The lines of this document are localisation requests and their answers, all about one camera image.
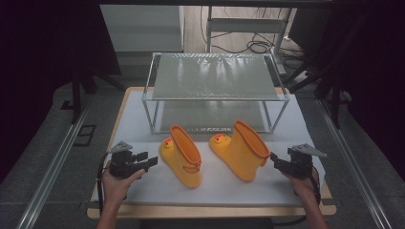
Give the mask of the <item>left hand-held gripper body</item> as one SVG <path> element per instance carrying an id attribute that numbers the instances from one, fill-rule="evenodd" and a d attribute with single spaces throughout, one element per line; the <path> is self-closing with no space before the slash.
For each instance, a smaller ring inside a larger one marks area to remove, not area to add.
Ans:
<path id="1" fill-rule="evenodd" d="M 120 141 L 109 151 L 111 156 L 110 173 L 117 178 L 127 178 L 136 171 L 142 169 L 141 163 L 146 161 L 136 161 L 136 156 L 131 152 L 132 145 Z"/>

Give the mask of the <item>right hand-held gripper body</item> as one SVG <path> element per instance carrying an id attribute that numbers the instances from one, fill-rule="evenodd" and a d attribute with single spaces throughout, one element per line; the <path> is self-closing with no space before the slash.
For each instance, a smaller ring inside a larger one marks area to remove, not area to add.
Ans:
<path id="1" fill-rule="evenodd" d="M 288 154 L 293 168 L 292 175 L 300 179 L 308 178 L 311 175 L 313 166 L 312 158 L 314 156 L 327 157 L 325 153 L 322 153 L 307 143 L 288 148 Z"/>

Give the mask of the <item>yellow duck rain boot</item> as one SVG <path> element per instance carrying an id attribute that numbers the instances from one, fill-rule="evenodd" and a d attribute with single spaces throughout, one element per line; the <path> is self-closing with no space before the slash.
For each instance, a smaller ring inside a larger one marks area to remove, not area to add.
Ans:
<path id="1" fill-rule="evenodd" d="M 170 128 L 170 136 L 160 144 L 160 157 L 184 186 L 194 189 L 201 184 L 201 153 L 181 126 Z"/>
<path id="2" fill-rule="evenodd" d="M 241 180 L 255 179 L 259 167 L 266 165 L 271 151 L 260 136 L 242 120 L 236 120 L 232 135 L 216 134 L 209 141 L 211 151 Z"/>

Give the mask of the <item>metal two-tier shoe rack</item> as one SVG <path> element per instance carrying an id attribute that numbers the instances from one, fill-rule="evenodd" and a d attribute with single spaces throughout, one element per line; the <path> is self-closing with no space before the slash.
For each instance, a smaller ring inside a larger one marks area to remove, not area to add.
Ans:
<path id="1" fill-rule="evenodd" d="M 155 53 L 142 103 L 151 132 L 230 133 L 240 119 L 271 134 L 289 102 L 269 54 Z"/>

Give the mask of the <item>person's left hand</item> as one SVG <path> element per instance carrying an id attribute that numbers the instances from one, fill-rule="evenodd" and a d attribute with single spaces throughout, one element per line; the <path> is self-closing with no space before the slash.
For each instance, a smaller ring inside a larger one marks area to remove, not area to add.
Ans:
<path id="1" fill-rule="evenodd" d="M 110 173 L 110 164 L 111 162 L 107 163 L 107 166 L 102 173 L 101 181 L 104 191 L 104 204 L 120 205 L 127 196 L 132 183 L 135 180 L 140 179 L 145 174 L 145 170 L 140 169 L 127 178 L 117 178 Z"/>

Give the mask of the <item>person's right hand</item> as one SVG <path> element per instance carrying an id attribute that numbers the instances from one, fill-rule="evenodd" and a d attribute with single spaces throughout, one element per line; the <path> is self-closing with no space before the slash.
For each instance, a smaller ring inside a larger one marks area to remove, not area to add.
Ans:
<path id="1" fill-rule="evenodd" d="M 313 182 L 319 183 L 318 172 L 315 169 L 312 169 L 312 175 L 306 179 L 299 179 L 292 177 L 284 173 L 284 176 L 289 179 L 292 184 L 293 190 L 296 195 L 300 198 L 314 198 L 315 197 L 315 185 Z"/>

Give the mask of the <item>wooden table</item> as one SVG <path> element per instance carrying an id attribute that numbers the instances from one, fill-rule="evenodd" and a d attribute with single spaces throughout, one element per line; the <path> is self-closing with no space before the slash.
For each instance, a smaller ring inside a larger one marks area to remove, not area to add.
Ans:
<path id="1" fill-rule="evenodd" d="M 143 92 L 141 87 L 130 87 L 125 92 L 127 95 L 131 91 Z M 108 148 L 113 146 L 117 123 L 122 114 L 122 106 L 119 109 L 117 121 L 110 139 Z M 332 216 L 336 213 L 336 205 L 333 201 L 328 184 L 324 180 L 325 169 L 319 158 L 313 160 L 314 166 L 320 175 L 321 202 L 320 210 L 325 216 Z M 305 214 L 300 205 L 157 205 L 157 204 L 135 204 L 124 200 L 118 211 L 119 219 L 230 219 L 230 218 L 254 218 L 254 217 L 299 217 Z"/>

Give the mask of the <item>black stand legs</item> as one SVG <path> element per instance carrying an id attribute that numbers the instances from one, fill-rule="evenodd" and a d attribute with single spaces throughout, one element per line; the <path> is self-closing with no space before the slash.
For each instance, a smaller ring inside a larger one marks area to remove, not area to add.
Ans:
<path id="1" fill-rule="evenodd" d="M 99 70 L 96 67 L 86 66 L 84 64 L 75 64 L 71 73 L 73 93 L 73 104 L 71 105 L 71 108 L 73 109 L 73 124 L 78 122 L 83 111 L 80 89 L 83 88 L 86 94 L 95 94 L 97 91 L 97 85 L 94 80 L 95 76 L 101 78 L 121 91 L 126 90 L 126 87 L 123 84 L 116 81 L 106 72 Z"/>
<path id="2" fill-rule="evenodd" d="M 307 76 L 301 82 L 288 86 L 288 90 L 294 93 L 317 80 L 319 80 L 319 84 L 313 94 L 317 99 L 325 99 L 328 94 L 331 94 L 330 119 L 333 125 L 339 129 L 339 107 L 342 104 L 340 98 L 341 80 L 337 74 L 337 64 L 334 61 L 316 73 Z"/>

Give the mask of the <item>grey cabinet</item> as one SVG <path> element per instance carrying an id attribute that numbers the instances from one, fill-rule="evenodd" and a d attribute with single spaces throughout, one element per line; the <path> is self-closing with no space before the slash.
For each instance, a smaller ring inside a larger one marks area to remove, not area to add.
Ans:
<path id="1" fill-rule="evenodd" d="M 116 52 L 182 52 L 183 6 L 101 5 Z"/>

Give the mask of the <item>aluminium floor rail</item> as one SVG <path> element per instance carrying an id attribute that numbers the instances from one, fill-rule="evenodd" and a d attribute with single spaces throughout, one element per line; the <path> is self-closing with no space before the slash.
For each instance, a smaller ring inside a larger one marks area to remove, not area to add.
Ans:
<path id="1" fill-rule="evenodd" d="M 373 221 L 375 222 L 378 229 L 393 229 L 390 224 L 385 210 L 380 204 L 375 192 L 372 190 L 369 182 L 366 180 L 363 172 L 361 171 L 357 161 L 355 160 L 352 150 L 348 145 L 346 139 L 344 138 L 342 132 L 335 126 L 330 115 L 331 111 L 329 110 L 327 103 L 323 100 L 316 100 L 316 103 L 322 110 L 322 115 L 327 123 L 328 128 L 330 129 L 331 135 L 337 143 L 339 152 L 343 159 L 345 160 L 348 169 L 352 175 L 355 185 L 359 190 L 360 195 L 365 201 L 366 206 L 370 214 L 372 215 Z"/>
<path id="2" fill-rule="evenodd" d="M 75 124 L 70 126 L 67 134 L 65 134 L 61 145 L 56 151 L 50 165 L 48 166 L 45 175 L 40 180 L 32 198 L 27 205 L 25 212 L 17 223 L 15 229 L 33 229 L 45 203 L 48 199 L 51 190 L 60 174 L 60 171 L 69 155 L 75 139 L 83 125 L 90 106 L 93 102 L 92 95 L 86 95 L 83 99 L 82 113 L 78 116 Z"/>

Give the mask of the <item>grey metal desk frame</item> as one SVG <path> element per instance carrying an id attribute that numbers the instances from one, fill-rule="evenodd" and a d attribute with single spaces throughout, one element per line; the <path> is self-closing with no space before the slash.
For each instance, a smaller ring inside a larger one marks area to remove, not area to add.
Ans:
<path id="1" fill-rule="evenodd" d="M 286 34 L 288 21 L 292 9 L 287 9 L 283 18 L 215 18 L 212 16 L 212 7 L 208 7 L 205 51 L 211 52 L 213 32 L 239 32 L 239 33 L 272 33 L 276 39 L 270 48 L 270 54 L 275 61 L 275 67 L 280 75 L 286 75 L 286 69 L 280 59 L 281 44 Z"/>

